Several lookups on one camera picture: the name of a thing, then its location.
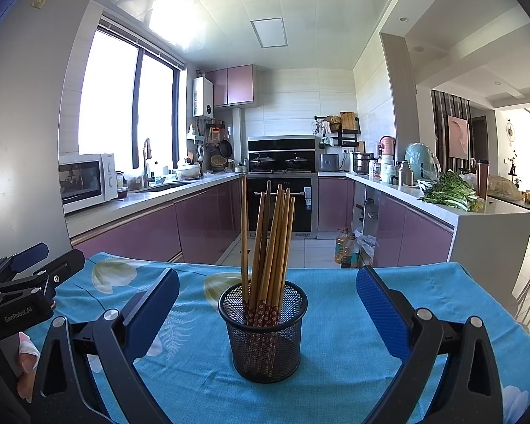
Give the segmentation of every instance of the human hand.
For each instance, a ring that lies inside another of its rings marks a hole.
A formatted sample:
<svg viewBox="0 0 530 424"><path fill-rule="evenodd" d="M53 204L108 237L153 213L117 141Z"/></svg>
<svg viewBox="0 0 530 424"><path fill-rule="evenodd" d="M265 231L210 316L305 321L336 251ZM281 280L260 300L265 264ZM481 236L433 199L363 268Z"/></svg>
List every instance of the human hand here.
<svg viewBox="0 0 530 424"><path fill-rule="evenodd" d="M17 391L22 399L31 403L33 394L33 383L35 381L35 371L37 362L40 359L40 352L31 339L25 333L20 332L20 349L18 351L17 363L23 373L17 383Z"/></svg>

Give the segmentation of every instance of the oven door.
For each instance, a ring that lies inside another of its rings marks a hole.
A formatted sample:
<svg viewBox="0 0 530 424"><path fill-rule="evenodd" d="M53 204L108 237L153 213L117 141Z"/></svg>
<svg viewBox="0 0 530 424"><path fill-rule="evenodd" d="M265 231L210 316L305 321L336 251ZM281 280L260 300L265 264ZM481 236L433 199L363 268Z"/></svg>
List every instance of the oven door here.
<svg viewBox="0 0 530 424"><path fill-rule="evenodd" d="M59 183L65 213L101 204L104 178L102 160L60 163Z"/></svg>
<svg viewBox="0 0 530 424"><path fill-rule="evenodd" d="M267 181L271 180L271 205L269 206L269 229L275 211L277 185L283 189L290 188L294 197L293 238L314 239L318 233L318 178L305 177L271 177L271 175L251 175L247 178L247 221L250 237L255 237L257 217L259 215L259 199L261 192L267 189Z"/></svg>

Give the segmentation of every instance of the black mesh cup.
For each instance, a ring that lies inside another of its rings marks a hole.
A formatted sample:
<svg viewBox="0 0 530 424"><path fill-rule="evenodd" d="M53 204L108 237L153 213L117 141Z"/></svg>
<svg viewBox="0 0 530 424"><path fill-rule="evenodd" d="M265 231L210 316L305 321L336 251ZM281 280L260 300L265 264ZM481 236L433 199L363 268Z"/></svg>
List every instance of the black mesh cup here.
<svg viewBox="0 0 530 424"><path fill-rule="evenodd" d="M234 367L244 378L256 383L276 383L288 378L300 364L302 316L308 308L306 294L299 286L286 282L278 324L251 327L244 319L241 292L241 284L234 285L222 294L218 303L228 328Z"/></svg>

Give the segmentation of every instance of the kitchen sink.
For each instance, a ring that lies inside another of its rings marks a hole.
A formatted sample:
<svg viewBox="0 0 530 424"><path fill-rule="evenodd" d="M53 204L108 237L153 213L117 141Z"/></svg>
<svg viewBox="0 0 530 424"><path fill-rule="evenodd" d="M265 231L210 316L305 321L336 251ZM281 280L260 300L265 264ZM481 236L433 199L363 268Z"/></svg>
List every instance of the kitchen sink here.
<svg viewBox="0 0 530 424"><path fill-rule="evenodd" d="M156 185L154 187L143 188L142 190L135 191L134 193L157 193L159 191L170 190L171 188L183 187L184 185L190 185L196 182L196 180L184 180L184 181L172 181L162 185Z"/></svg>

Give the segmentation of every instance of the faucet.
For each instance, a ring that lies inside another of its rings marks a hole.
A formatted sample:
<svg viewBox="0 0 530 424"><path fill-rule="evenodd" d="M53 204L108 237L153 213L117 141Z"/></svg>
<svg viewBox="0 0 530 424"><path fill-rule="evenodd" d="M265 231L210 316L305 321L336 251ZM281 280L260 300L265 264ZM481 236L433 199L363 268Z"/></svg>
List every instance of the faucet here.
<svg viewBox="0 0 530 424"><path fill-rule="evenodd" d="M143 143L143 176L141 178L142 188L149 187L150 177L149 177L149 174L147 173L147 160L148 159L151 159L151 143L149 141L149 138L147 137L145 139L145 142Z"/></svg>

